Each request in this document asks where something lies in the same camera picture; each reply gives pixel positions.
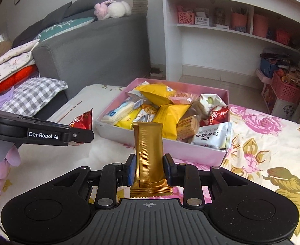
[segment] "tile floor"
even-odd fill
[[[268,112],[261,96],[261,90],[190,75],[182,75],[179,81],[183,83],[227,89],[229,91],[229,102],[231,104],[239,105],[264,113]]]

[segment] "gray ribbed plate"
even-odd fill
[[[123,199],[99,211],[74,238],[57,245],[241,245],[214,229],[201,211],[183,208],[176,199]],[[290,241],[276,243],[291,245]]]

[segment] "sofa armrest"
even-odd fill
[[[127,86],[150,72],[146,16],[96,21],[41,42],[33,57],[40,76],[68,84],[68,99],[92,84]]]

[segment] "gray sofa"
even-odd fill
[[[13,47],[31,41],[53,24],[94,17],[94,5],[103,1],[77,0],[63,5],[28,27],[14,40]],[[91,84],[126,86],[150,72],[146,16],[95,21],[41,42],[33,57],[42,77],[67,82],[68,100]]]

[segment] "pink box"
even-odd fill
[[[188,91],[198,95],[203,93],[213,93],[219,95],[224,102],[229,105],[228,90],[213,87],[204,87],[179,82],[169,82],[156,79],[137,78],[129,84],[121,94],[119,94],[113,102],[105,109],[103,113],[96,119],[95,125],[100,136],[121,144],[134,146],[134,131],[123,129],[107,123],[101,122],[102,117],[117,108],[127,97],[126,92],[133,90],[136,86],[147,81],[151,84],[164,83],[176,91]],[[186,160],[208,166],[219,166],[225,158],[226,151],[212,149],[204,146],[191,145],[184,142],[163,139],[164,153],[170,153],[173,158]]]

